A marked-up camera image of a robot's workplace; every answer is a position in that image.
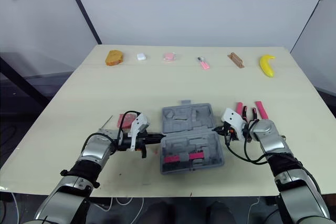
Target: black cable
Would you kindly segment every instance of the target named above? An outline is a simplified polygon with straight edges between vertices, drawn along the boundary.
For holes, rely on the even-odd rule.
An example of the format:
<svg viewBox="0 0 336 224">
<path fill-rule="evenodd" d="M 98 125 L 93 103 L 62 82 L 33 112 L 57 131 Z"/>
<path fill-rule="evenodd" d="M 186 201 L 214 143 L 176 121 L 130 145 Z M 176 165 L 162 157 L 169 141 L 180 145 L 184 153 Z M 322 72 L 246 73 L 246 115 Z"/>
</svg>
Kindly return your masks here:
<svg viewBox="0 0 336 224">
<path fill-rule="evenodd" d="M 122 124 L 124 123 L 125 116 L 126 116 L 128 113 L 135 113 L 135 114 L 137 114 L 137 116 L 140 115 L 140 112 L 138 112 L 138 111 L 134 111 L 134 110 L 129 110 L 129 111 L 126 111 L 126 112 L 124 113 L 124 115 L 122 116 L 122 119 L 121 119 L 121 121 L 120 121 L 120 125 L 119 125 L 118 136 L 117 136 L 117 141 L 118 141 L 118 143 L 119 143 L 120 133 L 121 133 L 121 131 L 122 131 Z"/>
<path fill-rule="evenodd" d="M 3 217 L 2 217 L 2 219 L 1 219 L 1 221 L 0 221 L 0 224 L 2 224 L 2 222 L 5 220 L 5 217 L 6 217 L 6 204 L 5 204 L 5 202 L 4 201 L 2 201 L 1 200 L 1 202 L 2 202 L 2 204 L 4 205 L 4 211 L 3 211 Z"/>
<path fill-rule="evenodd" d="M 5 141 L 2 141 L 2 136 L 3 136 L 4 132 L 5 132 L 5 131 L 8 131 L 8 130 L 11 129 L 11 128 L 14 129 L 13 132 L 12 132 L 12 134 L 11 134 Z M 0 146 L 3 146 L 3 145 L 6 144 L 9 140 L 11 140 L 11 139 L 13 138 L 13 136 L 15 136 L 16 132 L 17 132 L 17 127 L 16 127 L 15 125 L 11 125 L 11 126 L 9 126 L 9 127 L 4 128 L 3 130 L 1 130 L 1 132 L 0 132 L 1 145 L 0 145 Z"/>
<path fill-rule="evenodd" d="M 250 126 L 250 128 L 248 129 L 248 131 L 247 131 L 247 133 L 246 133 L 246 135 L 245 135 L 245 141 L 244 141 L 244 153 L 245 153 L 246 159 L 249 160 L 251 163 L 253 163 L 253 162 L 252 162 L 252 160 L 250 159 L 250 157 L 247 155 L 247 150 L 246 150 L 247 138 L 248 138 L 248 135 L 249 135 L 250 132 L 251 132 L 251 129 L 253 128 L 254 125 L 256 125 L 257 122 L 259 122 L 258 119 L 255 120 L 255 121 L 252 123 L 252 125 Z"/>
<path fill-rule="evenodd" d="M 265 220 L 262 222 L 262 224 L 266 224 L 266 222 L 269 220 L 269 218 L 271 218 L 271 216 L 273 214 L 275 214 L 277 211 L 279 211 L 279 208 L 275 209 L 273 212 L 271 212 L 266 218 Z"/>
<path fill-rule="evenodd" d="M 246 158 L 243 158 L 241 156 L 239 156 L 237 153 L 235 153 L 231 148 L 230 148 L 230 145 L 227 143 L 227 139 L 226 139 L 226 135 L 224 135 L 224 139 L 225 139 L 225 145 L 227 147 L 227 149 L 233 154 L 235 155 L 236 157 L 238 157 L 239 159 L 243 160 L 243 161 L 246 161 L 246 162 L 249 162 L 249 163 L 253 163 L 249 160 L 247 160 Z M 264 165 L 264 164 L 267 164 L 267 161 L 266 162 L 262 162 L 262 163 L 253 163 L 255 165 Z"/>
<path fill-rule="evenodd" d="M 83 145 L 83 147 L 82 147 L 81 153 L 84 151 L 85 146 L 87 145 L 89 139 L 90 139 L 92 136 L 103 136 L 103 137 L 106 137 L 108 140 L 110 140 L 111 143 L 112 143 L 112 145 L 113 145 L 113 147 L 114 147 L 114 150 L 113 150 L 113 152 L 111 153 L 111 155 L 114 154 L 114 153 L 117 151 L 117 149 L 118 149 L 118 144 L 117 144 L 112 138 L 110 138 L 110 137 L 107 136 L 106 134 L 99 133 L 99 132 L 95 132 L 95 133 L 92 133 L 91 135 L 89 135 L 89 136 L 86 138 L 86 140 L 85 140 L 85 142 L 84 142 L 84 145 Z"/>
</svg>

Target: red object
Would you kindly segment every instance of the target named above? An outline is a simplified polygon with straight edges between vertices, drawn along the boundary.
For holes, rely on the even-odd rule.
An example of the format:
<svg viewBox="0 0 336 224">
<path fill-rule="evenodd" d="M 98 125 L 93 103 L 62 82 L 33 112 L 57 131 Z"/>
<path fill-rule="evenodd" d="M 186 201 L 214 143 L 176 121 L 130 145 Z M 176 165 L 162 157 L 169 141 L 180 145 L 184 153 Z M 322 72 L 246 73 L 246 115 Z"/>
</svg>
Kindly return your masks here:
<svg viewBox="0 0 336 224">
<path fill-rule="evenodd" d="M 239 115 L 241 115 L 241 113 L 243 112 L 243 103 L 242 103 L 242 102 L 238 102 L 238 103 L 237 103 L 236 112 L 237 112 Z"/>
<path fill-rule="evenodd" d="M 117 127 L 119 128 L 120 127 L 120 123 L 121 123 L 121 119 L 122 117 L 124 116 L 124 114 L 120 114 L 119 115 L 119 119 L 118 119 L 118 123 L 117 123 Z M 125 118 L 124 118 L 124 121 L 122 123 L 122 128 L 123 129 L 129 129 L 132 125 L 132 122 L 136 119 L 136 115 L 134 114 L 126 114 Z"/>
<path fill-rule="evenodd" d="M 256 101 L 256 106 L 259 110 L 259 114 L 261 116 L 262 119 L 268 119 L 268 115 L 264 109 L 263 103 L 260 101 Z"/>
<path fill-rule="evenodd" d="M 190 153 L 189 154 L 189 160 L 194 160 L 198 158 L 204 158 L 204 153 L 203 152 L 197 152 L 197 153 Z M 175 163 L 180 161 L 180 156 L 175 155 L 175 156 L 168 156 L 163 158 L 163 163 Z"/>
</svg>

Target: dark floor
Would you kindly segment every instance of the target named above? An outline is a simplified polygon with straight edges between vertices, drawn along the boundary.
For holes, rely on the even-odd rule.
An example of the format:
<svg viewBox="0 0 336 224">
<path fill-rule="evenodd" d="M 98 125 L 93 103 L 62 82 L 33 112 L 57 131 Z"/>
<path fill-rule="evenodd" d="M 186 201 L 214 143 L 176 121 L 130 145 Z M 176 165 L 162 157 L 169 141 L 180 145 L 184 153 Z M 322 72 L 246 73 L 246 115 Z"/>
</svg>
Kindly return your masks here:
<svg viewBox="0 0 336 224">
<path fill-rule="evenodd" d="M 40 89 L 44 95 L 52 97 L 66 80 L 66 77 L 50 77 L 48 85 L 40 80 L 31 82 Z M 336 98 L 319 92 L 327 103 L 332 113 L 336 116 Z M 13 149 L 21 141 L 35 119 L 41 113 L 42 108 L 30 97 L 18 90 L 10 82 L 2 82 L 1 85 L 1 148 L 0 167 L 5 163 Z M 33 219 L 38 206 L 46 198 L 40 195 L 15 194 L 20 213 L 20 223 Z M 236 222 L 246 223 L 248 209 L 251 204 L 257 202 L 258 197 L 191 197 L 191 198 L 145 198 L 142 213 L 153 203 L 165 201 L 172 204 L 176 209 L 176 223 L 205 223 L 205 209 L 215 201 L 225 203 L 233 213 Z M 329 197 L 328 204 L 334 206 L 335 196 Z M 109 198 L 93 198 L 91 202 L 99 202 L 109 206 Z M 120 206 L 115 199 L 109 212 L 104 212 L 95 205 L 91 205 L 87 223 L 108 224 L 108 223 L 131 223 L 137 215 L 142 198 L 135 198 L 127 206 Z M 277 206 L 268 206 L 265 198 L 261 197 L 259 204 L 253 206 L 250 212 L 250 224 L 262 223 L 266 216 L 275 210 Z M 13 198 L 9 193 L 0 194 L 0 224 L 16 223 L 16 209 Z M 275 213 L 267 223 L 282 223 L 279 213 Z"/>
</svg>

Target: black metal frame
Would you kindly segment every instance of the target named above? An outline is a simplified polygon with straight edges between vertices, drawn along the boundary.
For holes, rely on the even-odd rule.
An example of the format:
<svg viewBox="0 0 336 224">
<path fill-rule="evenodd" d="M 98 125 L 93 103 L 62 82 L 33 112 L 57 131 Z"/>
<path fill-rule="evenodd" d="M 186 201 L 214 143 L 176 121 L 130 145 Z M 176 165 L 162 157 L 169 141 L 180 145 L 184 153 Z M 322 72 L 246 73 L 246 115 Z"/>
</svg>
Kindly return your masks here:
<svg viewBox="0 0 336 224">
<path fill-rule="evenodd" d="M 85 10 L 85 8 L 84 8 L 84 6 L 83 6 L 82 1 L 81 1 L 81 0 L 75 0 L 75 1 L 76 1 L 77 5 L 78 5 L 80 11 L 82 12 L 83 17 L 84 17 L 86 23 L 88 24 L 88 26 L 89 26 L 89 28 L 90 28 L 90 30 L 91 30 L 91 32 L 92 32 L 94 38 L 96 39 L 97 43 L 98 43 L 99 45 L 101 45 L 101 40 L 100 40 L 100 38 L 99 38 L 99 36 L 98 36 L 98 34 L 97 34 L 97 32 L 96 32 L 95 27 L 93 26 L 93 24 L 92 24 L 92 22 L 91 22 L 91 20 L 90 20 L 90 18 L 89 18 L 88 13 L 86 12 L 86 10 Z"/>
<path fill-rule="evenodd" d="M 3 58 L 0 57 L 0 72 L 10 81 L 22 89 L 27 95 L 32 97 L 43 108 L 45 108 L 49 99 L 35 89 L 28 81 L 26 81 L 18 72 L 16 72 Z"/>
</svg>

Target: table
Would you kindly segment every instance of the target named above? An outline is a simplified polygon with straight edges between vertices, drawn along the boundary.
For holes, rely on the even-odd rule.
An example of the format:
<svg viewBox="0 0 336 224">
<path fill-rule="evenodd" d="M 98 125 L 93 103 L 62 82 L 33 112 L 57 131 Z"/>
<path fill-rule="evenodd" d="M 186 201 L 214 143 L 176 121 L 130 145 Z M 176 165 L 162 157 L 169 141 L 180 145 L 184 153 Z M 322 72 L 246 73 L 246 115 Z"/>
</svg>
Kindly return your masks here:
<svg viewBox="0 0 336 224">
<path fill-rule="evenodd" d="M 124 62 L 106 66 L 109 50 L 124 53 Z M 143 52 L 147 60 L 137 61 Z M 163 61 L 165 52 L 175 52 L 174 62 Z M 245 68 L 227 57 L 238 54 Z M 263 54 L 275 76 L 261 71 Z M 196 57 L 203 56 L 210 69 L 203 70 Z M 137 110 L 151 121 L 149 132 L 161 130 L 161 108 L 181 100 L 212 105 L 217 125 L 225 108 L 241 101 L 250 108 L 261 100 L 280 134 L 295 156 L 318 181 L 322 193 L 336 193 L 336 119 L 296 64 L 282 47 L 152 47 L 95 46 L 36 120 L 0 171 L 0 189 L 16 193 L 48 195 L 61 179 L 59 172 L 72 167 L 84 140 L 113 115 L 106 125 L 117 128 L 120 113 Z M 232 149 L 243 153 L 239 142 Z M 118 152 L 110 157 L 94 190 L 96 197 L 171 196 L 264 196 L 278 194 L 268 165 L 256 166 L 234 157 L 224 148 L 225 165 L 187 174 L 161 175 L 158 145 L 140 152 Z M 252 158 L 261 155 L 258 143 L 248 145 Z"/>
</svg>

